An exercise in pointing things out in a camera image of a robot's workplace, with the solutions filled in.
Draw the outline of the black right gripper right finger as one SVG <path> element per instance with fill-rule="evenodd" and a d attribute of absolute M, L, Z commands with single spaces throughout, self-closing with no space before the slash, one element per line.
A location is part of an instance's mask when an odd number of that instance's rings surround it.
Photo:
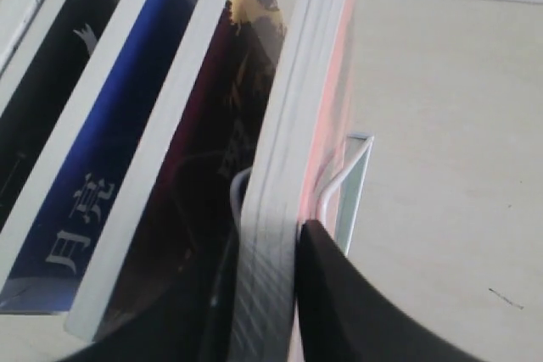
<path fill-rule="evenodd" d="M 463 361 L 465 353 L 373 287 L 317 220 L 296 248 L 295 292 L 307 361 Z"/>

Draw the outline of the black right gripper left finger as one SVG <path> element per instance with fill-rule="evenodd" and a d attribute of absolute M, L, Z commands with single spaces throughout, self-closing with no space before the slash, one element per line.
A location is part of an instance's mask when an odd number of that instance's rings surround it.
<path fill-rule="evenodd" d="M 159 299 L 134 320 L 71 355 L 73 361 L 224 361 L 232 326 L 239 233 L 250 169 L 230 185 L 233 221 Z"/>

